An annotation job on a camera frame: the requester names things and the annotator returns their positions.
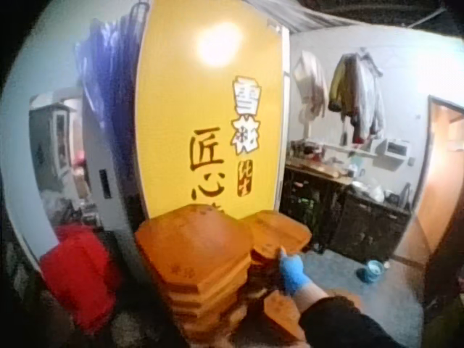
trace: person's arm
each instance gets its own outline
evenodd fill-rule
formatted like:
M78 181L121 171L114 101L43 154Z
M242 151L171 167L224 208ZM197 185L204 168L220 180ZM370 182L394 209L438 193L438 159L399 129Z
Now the person's arm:
M298 255L281 253L284 286L302 314L299 324L307 342L321 347L401 347L379 324L345 297L330 297L303 272Z

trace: blue bucket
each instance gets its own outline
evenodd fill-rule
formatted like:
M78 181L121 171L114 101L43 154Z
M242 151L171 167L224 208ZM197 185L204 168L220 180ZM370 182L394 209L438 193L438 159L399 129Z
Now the blue bucket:
M361 281L365 283L374 283L385 273L385 267L377 260L370 260L365 268L358 271L357 275Z

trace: doorway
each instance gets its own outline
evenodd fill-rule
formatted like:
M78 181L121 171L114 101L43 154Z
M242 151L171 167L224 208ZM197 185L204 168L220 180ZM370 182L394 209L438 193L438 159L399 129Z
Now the doorway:
M457 209L464 186L464 109L430 99L430 160L425 172L417 223L433 254Z

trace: blue plastic bag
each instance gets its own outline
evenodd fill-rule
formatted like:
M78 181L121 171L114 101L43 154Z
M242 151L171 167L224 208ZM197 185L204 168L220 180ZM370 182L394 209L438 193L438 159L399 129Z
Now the blue plastic bag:
M89 37L75 46L88 103L108 139L122 189L135 186L134 100L138 54L149 5L135 4L116 22L93 20Z

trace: stack of wooden boards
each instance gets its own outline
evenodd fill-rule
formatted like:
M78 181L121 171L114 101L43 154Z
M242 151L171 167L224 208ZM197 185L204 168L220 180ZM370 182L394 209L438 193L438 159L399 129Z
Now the stack of wooden boards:
M262 211L242 219L253 235L252 266L247 286L256 292L260 288L274 290L264 299L263 312L278 336L290 343L304 341L305 333L299 327L299 312L293 300L282 291L278 270L280 248L289 255L300 252L311 239L310 230L274 211Z
M198 204L148 220L136 233L154 282L191 342L232 332L249 302L278 286L280 247L298 252L310 237L277 212L236 220Z

